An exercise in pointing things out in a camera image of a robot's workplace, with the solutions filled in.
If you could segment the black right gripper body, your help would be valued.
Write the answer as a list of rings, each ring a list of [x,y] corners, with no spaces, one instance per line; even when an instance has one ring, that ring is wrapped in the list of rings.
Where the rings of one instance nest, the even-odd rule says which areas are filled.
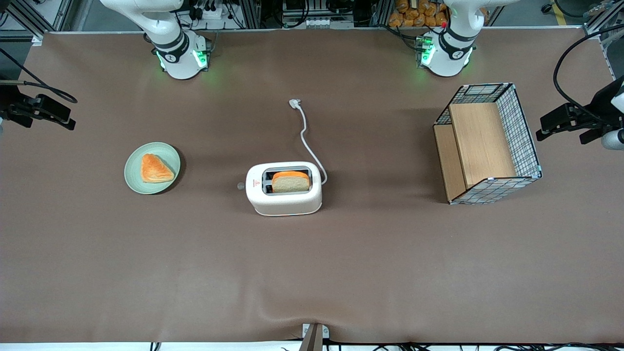
[[[12,117],[33,118],[34,98],[20,92],[17,86],[0,87],[0,115],[4,120]]]

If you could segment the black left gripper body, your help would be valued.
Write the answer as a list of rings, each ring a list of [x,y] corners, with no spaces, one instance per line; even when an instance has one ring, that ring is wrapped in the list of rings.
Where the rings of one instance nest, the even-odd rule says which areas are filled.
[[[593,117],[586,127],[613,131],[617,129],[617,108],[611,104],[611,100],[617,92],[597,92],[591,102],[585,106]]]

